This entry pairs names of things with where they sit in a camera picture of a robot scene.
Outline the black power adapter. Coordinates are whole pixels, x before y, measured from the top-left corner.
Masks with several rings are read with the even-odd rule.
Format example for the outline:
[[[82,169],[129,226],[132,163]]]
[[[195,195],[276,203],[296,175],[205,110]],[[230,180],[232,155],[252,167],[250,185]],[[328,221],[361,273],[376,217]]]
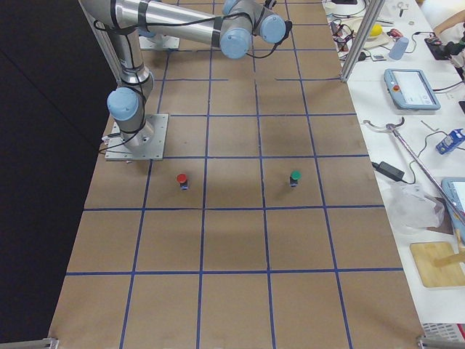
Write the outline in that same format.
[[[398,169],[397,167],[394,167],[384,161],[381,161],[379,164],[376,165],[375,170],[382,175],[390,178],[391,180],[394,180],[396,182],[399,182],[403,179],[404,176],[404,171]]]

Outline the green push button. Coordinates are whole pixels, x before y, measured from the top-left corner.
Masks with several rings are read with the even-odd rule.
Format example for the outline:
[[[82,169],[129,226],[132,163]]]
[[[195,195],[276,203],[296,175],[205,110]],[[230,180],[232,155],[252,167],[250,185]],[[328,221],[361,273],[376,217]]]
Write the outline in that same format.
[[[300,171],[298,170],[292,171],[289,176],[289,185],[292,188],[295,188],[299,184],[299,181],[301,178],[302,178],[302,174]]]

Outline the white tray plate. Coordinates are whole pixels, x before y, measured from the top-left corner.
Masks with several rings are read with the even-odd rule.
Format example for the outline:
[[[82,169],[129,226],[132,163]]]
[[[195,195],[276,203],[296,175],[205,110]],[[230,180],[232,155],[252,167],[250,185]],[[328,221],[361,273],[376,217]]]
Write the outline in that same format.
[[[362,22],[361,17],[354,17],[354,18],[343,19],[341,21],[341,24],[346,25],[347,33],[353,32],[353,37],[356,38],[359,33],[361,22]],[[383,29],[383,33],[380,36],[371,38],[368,34],[368,38],[366,39],[363,48],[371,49],[377,46],[386,45],[391,41],[392,41],[391,38],[386,34],[386,32]]]

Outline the translucent blue cup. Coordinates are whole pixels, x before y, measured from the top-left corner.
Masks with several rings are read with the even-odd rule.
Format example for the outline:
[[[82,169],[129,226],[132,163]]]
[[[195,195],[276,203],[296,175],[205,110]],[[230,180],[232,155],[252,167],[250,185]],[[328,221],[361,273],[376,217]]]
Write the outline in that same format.
[[[409,45],[409,39],[406,37],[400,37],[390,49],[388,57],[390,60],[400,60],[406,52]]]

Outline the aluminium frame post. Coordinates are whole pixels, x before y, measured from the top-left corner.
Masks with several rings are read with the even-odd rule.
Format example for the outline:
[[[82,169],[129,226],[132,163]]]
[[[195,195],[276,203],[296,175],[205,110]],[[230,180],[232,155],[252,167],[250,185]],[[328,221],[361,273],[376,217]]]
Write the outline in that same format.
[[[342,82],[347,82],[349,80],[349,76],[358,61],[366,39],[368,38],[369,33],[371,32],[371,29],[374,26],[382,7],[384,6],[384,2],[385,0],[372,0],[368,2],[365,15],[363,16],[355,39],[352,42],[351,49],[348,52],[341,69],[340,80]]]

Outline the red push button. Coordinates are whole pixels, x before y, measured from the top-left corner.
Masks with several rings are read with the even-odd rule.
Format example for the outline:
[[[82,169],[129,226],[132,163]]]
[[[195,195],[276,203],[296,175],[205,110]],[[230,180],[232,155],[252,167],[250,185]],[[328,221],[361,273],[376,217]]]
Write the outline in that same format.
[[[189,179],[185,173],[180,173],[177,175],[176,180],[179,184],[179,188],[181,190],[188,190],[189,189]]]

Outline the wooden cutting board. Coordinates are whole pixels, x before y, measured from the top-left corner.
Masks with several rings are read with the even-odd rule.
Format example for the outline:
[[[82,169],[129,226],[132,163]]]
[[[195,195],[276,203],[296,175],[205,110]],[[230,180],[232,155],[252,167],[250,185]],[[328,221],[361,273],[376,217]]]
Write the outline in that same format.
[[[414,243],[410,251],[426,288],[464,286],[464,251],[455,253],[444,241]]]

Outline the blue teach pendant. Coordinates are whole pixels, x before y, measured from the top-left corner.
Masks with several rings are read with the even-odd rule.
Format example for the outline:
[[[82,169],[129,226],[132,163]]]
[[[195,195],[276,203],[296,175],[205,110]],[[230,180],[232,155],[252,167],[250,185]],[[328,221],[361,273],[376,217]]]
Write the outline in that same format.
[[[389,68],[384,71],[384,82],[400,110],[438,111],[441,108],[422,70]]]
[[[447,204],[452,219],[464,223],[464,178],[446,177],[441,181],[441,187],[453,205]]]

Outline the blue small carton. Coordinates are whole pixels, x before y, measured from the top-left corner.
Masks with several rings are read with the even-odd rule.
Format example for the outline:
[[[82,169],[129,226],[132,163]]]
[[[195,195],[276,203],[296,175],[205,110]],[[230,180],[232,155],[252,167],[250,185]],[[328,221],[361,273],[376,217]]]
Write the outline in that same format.
[[[445,155],[455,150],[463,142],[464,128],[454,129],[436,145],[436,150],[439,154]]]

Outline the clear plastic bag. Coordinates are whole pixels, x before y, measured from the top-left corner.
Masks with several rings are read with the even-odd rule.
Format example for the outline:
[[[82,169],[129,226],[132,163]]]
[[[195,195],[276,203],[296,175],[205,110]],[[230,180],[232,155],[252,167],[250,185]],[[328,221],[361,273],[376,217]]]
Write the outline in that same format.
[[[421,230],[441,231],[445,206],[421,185],[392,183],[381,190],[394,234],[413,235]]]

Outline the metal reacher stick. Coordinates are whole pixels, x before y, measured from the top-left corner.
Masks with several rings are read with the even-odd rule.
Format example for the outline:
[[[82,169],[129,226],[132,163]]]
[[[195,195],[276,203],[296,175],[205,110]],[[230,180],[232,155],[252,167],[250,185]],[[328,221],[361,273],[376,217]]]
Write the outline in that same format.
[[[397,124],[388,123],[388,124],[385,124],[383,127],[376,126],[370,120],[367,120],[367,119],[364,119],[363,123],[367,124],[372,129],[375,129],[377,132],[380,132],[380,133],[392,133],[395,136],[395,138],[397,138],[400,141],[400,143],[404,147],[404,149],[406,149],[406,151],[410,154],[413,161],[415,163],[417,163],[417,165],[420,167],[421,171],[428,178],[430,183],[433,184],[433,186],[437,189],[437,191],[440,193],[440,195],[445,200],[445,203],[447,204],[447,206],[453,210],[453,216],[458,218],[458,220],[461,223],[464,223],[464,213],[458,208],[458,204],[442,189],[441,185],[434,178],[433,174],[428,170],[426,165],[416,155],[416,153],[409,146],[409,144],[407,144],[407,142],[405,141],[403,136],[398,131],[398,129],[405,123],[405,118],[404,117],[402,117],[400,119],[400,122],[397,123]]]

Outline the yellow ball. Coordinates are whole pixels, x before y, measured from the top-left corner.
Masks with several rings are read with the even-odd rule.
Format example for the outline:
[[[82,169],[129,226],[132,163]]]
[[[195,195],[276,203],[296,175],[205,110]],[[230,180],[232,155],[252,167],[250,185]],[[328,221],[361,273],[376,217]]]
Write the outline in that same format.
[[[379,24],[375,24],[373,25],[370,33],[369,33],[369,36],[371,38],[374,38],[374,37],[377,37],[377,36],[380,36],[381,34],[383,33],[383,28],[381,25]]]

